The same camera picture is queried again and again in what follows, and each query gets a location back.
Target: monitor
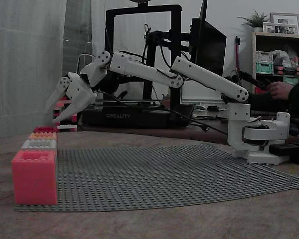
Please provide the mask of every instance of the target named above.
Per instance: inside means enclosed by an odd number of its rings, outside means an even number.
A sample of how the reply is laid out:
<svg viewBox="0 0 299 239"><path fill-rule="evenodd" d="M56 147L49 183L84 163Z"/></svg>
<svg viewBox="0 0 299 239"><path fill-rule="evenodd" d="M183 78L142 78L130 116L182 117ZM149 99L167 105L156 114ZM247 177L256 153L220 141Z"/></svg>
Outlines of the monitor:
<svg viewBox="0 0 299 239"><path fill-rule="evenodd" d="M204 0L200 18L192 21L189 42L191 61L222 76L227 37L206 21L206 12L207 0Z"/></svg>

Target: wooden table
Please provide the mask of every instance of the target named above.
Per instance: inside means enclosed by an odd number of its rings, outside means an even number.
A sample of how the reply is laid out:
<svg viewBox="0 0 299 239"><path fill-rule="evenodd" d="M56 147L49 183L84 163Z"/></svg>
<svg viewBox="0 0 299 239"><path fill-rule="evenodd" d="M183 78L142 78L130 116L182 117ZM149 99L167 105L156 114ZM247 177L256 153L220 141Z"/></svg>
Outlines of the wooden table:
<svg viewBox="0 0 299 239"><path fill-rule="evenodd" d="M0 239L260 239L299 238L299 190L180 208L108 213L13 210L10 161L27 135L0 139ZM156 147L196 141L107 132L58 135L58 147ZM225 145L219 149L231 152ZM299 166L277 169L299 176Z"/></svg>

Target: hand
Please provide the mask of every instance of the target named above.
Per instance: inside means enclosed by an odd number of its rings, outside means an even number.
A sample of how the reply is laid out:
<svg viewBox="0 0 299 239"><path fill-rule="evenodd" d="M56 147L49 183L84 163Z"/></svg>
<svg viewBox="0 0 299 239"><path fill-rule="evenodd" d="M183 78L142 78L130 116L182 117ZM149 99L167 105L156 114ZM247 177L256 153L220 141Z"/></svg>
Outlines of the hand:
<svg viewBox="0 0 299 239"><path fill-rule="evenodd" d="M267 90L271 92L274 100L285 100L289 98L289 93L293 88L292 85L286 82L274 82L267 86Z"/></svg>

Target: gray lego baseplate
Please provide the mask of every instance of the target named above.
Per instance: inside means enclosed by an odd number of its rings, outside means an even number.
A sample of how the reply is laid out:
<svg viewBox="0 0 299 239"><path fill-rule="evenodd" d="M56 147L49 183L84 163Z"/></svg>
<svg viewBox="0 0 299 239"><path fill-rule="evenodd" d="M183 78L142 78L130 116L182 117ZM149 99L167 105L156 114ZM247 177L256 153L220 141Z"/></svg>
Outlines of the gray lego baseplate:
<svg viewBox="0 0 299 239"><path fill-rule="evenodd" d="M209 144L59 150L58 205L17 211L104 212L180 207L299 188L299 178Z"/></svg>

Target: photo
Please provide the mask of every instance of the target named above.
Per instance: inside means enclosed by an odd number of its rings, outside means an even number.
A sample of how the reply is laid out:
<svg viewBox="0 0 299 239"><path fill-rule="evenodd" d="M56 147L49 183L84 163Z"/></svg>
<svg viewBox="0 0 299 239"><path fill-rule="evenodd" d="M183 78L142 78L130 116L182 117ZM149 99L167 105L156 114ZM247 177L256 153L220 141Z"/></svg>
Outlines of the photo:
<svg viewBox="0 0 299 239"><path fill-rule="evenodd" d="M264 25L264 32L266 33L299 35L297 25L273 23L273 22L264 22L263 25Z"/></svg>
<svg viewBox="0 0 299 239"><path fill-rule="evenodd" d="M279 24L296 25L297 32L299 34L299 14L272 12L270 13L270 22L279 23Z"/></svg>

